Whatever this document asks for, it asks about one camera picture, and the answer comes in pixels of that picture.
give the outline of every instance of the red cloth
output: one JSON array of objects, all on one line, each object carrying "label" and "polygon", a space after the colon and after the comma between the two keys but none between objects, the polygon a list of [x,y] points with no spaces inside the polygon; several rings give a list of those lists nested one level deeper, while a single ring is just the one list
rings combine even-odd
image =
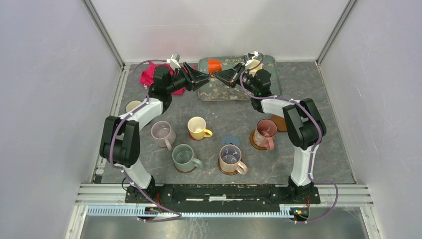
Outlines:
[{"label": "red cloth", "polygon": [[[161,66],[161,65],[166,65],[170,70],[172,70],[172,74],[174,74],[174,71],[173,71],[173,69],[170,68],[169,64],[156,65],[156,64],[150,62],[148,69],[143,71],[142,74],[141,74],[141,79],[140,79],[141,84],[144,84],[144,85],[147,85],[147,86],[152,85],[152,83],[154,83],[154,78],[153,78],[154,77],[154,69],[155,69],[155,67]],[[183,87],[180,90],[173,92],[172,95],[182,95],[183,92],[185,92],[185,90],[186,90],[186,88]]]}]

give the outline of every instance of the mug handle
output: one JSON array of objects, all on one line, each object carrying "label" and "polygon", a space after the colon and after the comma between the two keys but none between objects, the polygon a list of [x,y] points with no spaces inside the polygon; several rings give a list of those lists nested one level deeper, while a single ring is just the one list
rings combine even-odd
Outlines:
[{"label": "mug handle", "polygon": [[274,141],[273,141],[273,138],[268,138],[267,141],[268,141],[268,144],[266,144],[265,147],[268,150],[273,150],[274,149]]},{"label": "mug handle", "polygon": [[205,132],[205,135],[204,135],[205,138],[209,138],[209,137],[212,136],[212,131],[211,130],[204,129],[204,132]]},{"label": "mug handle", "polygon": [[240,161],[236,166],[236,171],[241,175],[245,175],[248,172],[248,167],[242,161]]},{"label": "mug handle", "polygon": [[202,164],[202,162],[199,159],[193,158],[192,159],[192,162],[195,164],[196,167],[198,167],[198,168],[204,168],[204,165]]},{"label": "mug handle", "polygon": [[164,142],[166,142],[166,146],[169,149],[169,151],[171,152],[172,148],[171,148],[171,143],[169,142],[169,140],[165,139]]}]

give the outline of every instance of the yellow mug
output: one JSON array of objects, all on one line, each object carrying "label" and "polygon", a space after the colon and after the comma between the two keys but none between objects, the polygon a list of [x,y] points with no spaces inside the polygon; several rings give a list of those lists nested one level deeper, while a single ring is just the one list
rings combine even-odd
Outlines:
[{"label": "yellow mug", "polygon": [[196,140],[208,138],[212,136],[212,132],[206,129],[207,123],[201,117],[193,117],[188,122],[188,129],[191,136]]}]

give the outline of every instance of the blue coaster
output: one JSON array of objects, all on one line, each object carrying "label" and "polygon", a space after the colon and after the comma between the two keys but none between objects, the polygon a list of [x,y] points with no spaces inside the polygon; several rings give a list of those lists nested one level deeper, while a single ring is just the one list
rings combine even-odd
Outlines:
[{"label": "blue coaster", "polygon": [[227,135],[221,140],[221,145],[225,146],[225,145],[228,145],[228,144],[232,144],[232,145],[235,145],[237,147],[240,147],[240,140],[236,136]]}]

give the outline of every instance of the mauve mug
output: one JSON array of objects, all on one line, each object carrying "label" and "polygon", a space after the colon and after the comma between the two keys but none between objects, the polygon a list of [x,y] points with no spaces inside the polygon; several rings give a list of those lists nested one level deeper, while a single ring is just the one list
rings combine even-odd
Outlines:
[{"label": "mauve mug", "polygon": [[224,172],[232,173],[237,171],[238,173],[245,175],[248,172],[248,167],[241,161],[242,152],[235,145],[226,145],[220,150],[219,154],[220,167]]},{"label": "mauve mug", "polygon": [[273,138],[277,133],[277,125],[270,119],[263,119],[258,122],[253,141],[259,147],[265,147],[268,150],[274,149]]},{"label": "mauve mug", "polygon": [[151,135],[158,146],[172,150],[171,145],[176,140],[176,133],[168,122],[156,122],[151,128]]}]

